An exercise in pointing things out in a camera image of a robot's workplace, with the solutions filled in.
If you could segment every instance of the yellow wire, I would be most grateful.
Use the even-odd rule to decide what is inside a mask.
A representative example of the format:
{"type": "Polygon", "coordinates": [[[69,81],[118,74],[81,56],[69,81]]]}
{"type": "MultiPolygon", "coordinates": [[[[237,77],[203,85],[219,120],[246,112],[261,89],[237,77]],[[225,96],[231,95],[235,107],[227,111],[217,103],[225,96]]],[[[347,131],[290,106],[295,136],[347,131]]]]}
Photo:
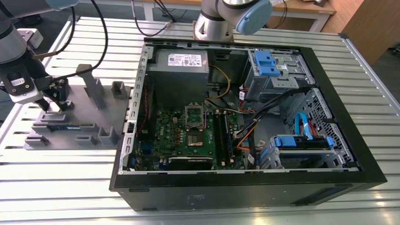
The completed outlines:
{"type": "Polygon", "coordinates": [[[226,72],[221,68],[218,68],[215,65],[210,65],[210,66],[214,67],[214,68],[217,68],[217,70],[221,71],[222,74],[225,74],[225,76],[227,78],[227,81],[229,81],[229,87],[227,87],[226,92],[222,95],[219,95],[217,97],[209,97],[209,98],[206,98],[207,100],[213,100],[213,99],[218,99],[218,98],[223,97],[230,92],[230,89],[231,89],[231,80],[230,80],[230,77],[226,74],[226,72]]]}

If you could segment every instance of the motherboard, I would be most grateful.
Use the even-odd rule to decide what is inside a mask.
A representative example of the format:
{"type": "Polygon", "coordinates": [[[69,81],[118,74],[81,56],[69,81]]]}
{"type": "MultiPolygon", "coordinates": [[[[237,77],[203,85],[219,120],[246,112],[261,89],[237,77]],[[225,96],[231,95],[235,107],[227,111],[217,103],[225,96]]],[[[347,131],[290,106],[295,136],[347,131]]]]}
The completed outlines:
{"type": "Polygon", "coordinates": [[[227,142],[238,129],[237,113],[205,112],[202,105],[158,111],[155,139],[139,146],[142,170],[245,169],[245,155],[227,142]]]}

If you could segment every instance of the sticker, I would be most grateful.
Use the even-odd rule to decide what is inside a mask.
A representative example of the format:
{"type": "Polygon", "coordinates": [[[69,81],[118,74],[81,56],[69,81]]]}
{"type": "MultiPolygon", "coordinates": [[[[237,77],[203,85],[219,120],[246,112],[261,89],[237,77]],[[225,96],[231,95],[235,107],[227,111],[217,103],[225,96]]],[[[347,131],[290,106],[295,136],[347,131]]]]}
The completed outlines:
{"type": "Polygon", "coordinates": [[[170,54],[169,66],[202,67],[202,55],[170,54]]]}
{"type": "Polygon", "coordinates": [[[246,93],[245,93],[243,91],[239,92],[239,99],[243,100],[243,101],[245,101],[245,94],[246,94],[246,93]]]}
{"type": "Polygon", "coordinates": [[[282,65],[277,65],[277,68],[278,69],[286,69],[286,70],[289,70],[289,67],[286,65],[283,65],[283,66],[282,65]]]}
{"type": "Polygon", "coordinates": [[[249,161],[251,164],[255,164],[255,157],[251,154],[249,156],[249,161]]]}
{"type": "Polygon", "coordinates": [[[22,77],[22,78],[19,78],[19,79],[17,79],[17,80],[14,80],[14,81],[11,81],[11,84],[14,85],[14,86],[19,86],[19,85],[22,85],[22,84],[25,84],[26,83],[26,79],[22,77]]]}

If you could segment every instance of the power supply label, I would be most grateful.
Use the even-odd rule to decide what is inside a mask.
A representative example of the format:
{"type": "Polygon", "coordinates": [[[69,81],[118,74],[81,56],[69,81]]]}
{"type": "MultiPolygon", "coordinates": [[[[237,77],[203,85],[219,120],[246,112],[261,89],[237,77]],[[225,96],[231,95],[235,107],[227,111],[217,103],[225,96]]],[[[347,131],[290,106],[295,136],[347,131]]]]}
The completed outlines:
{"type": "Polygon", "coordinates": [[[202,67],[202,55],[170,54],[169,66],[202,67]]]}

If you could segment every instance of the metal frame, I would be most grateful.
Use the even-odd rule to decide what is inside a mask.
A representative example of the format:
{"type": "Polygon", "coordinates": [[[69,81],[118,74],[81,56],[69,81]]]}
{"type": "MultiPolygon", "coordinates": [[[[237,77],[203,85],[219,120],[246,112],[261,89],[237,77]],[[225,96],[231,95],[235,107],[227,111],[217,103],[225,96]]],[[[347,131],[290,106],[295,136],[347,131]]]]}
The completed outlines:
{"type": "MultiPolygon", "coordinates": [[[[94,72],[102,83],[125,81],[134,86],[143,36],[133,20],[107,19],[113,35],[107,61],[94,72]]],[[[139,22],[159,30],[165,22],[139,22]]],[[[61,36],[69,37],[70,31],[61,36]]],[[[193,24],[178,23],[161,37],[193,39],[193,24]]],[[[118,193],[109,190],[117,150],[38,151],[9,149],[21,145],[38,108],[23,106],[5,134],[0,145],[0,221],[43,225],[71,221],[98,225],[143,224],[397,224],[400,221],[400,116],[390,106],[389,92],[377,88],[373,75],[361,66],[358,56],[337,34],[262,29],[257,36],[234,33],[245,43],[313,47],[326,73],[351,113],[359,131],[385,171],[389,183],[363,192],[351,192],[318,206],[229,209],[201,211],[135,212],[118,193]]],[[[51,74],[74,72],[79,63],[97,63],[103,51],[103,28],[99,18],[82,17],[69,52],[54,57],[51,74]]],[[[81,84],[79,78],[70,83],[81,84]]]]}

